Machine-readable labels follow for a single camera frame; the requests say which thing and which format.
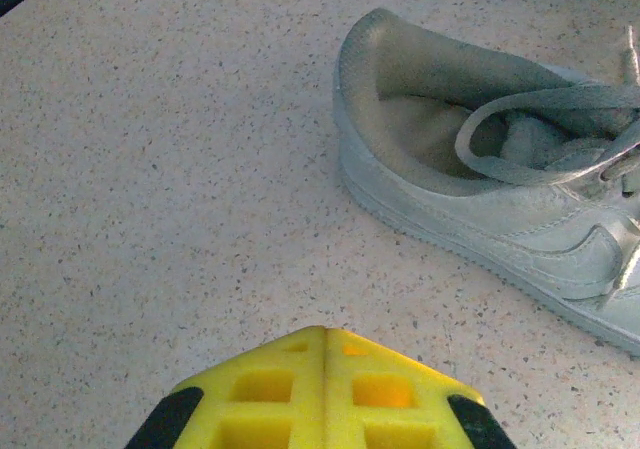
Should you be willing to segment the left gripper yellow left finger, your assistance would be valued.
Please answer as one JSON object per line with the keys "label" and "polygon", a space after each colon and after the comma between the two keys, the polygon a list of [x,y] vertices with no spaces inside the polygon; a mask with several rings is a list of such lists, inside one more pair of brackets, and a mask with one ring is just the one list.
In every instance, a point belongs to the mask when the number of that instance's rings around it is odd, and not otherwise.
{"label": "left gripper yellow left finger", "polygon": [[179,383],[130,448],[320,448],[326,330],[311,326]]}

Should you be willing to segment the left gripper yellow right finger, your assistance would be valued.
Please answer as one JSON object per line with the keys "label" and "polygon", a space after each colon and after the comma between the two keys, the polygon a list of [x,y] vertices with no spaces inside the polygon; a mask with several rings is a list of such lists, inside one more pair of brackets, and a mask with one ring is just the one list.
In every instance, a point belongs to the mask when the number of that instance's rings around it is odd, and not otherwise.
{"label": "left gripper yellow right finger", "polygon": [[513,448],[472,387],[343,329],[326,331],[327,448]]}

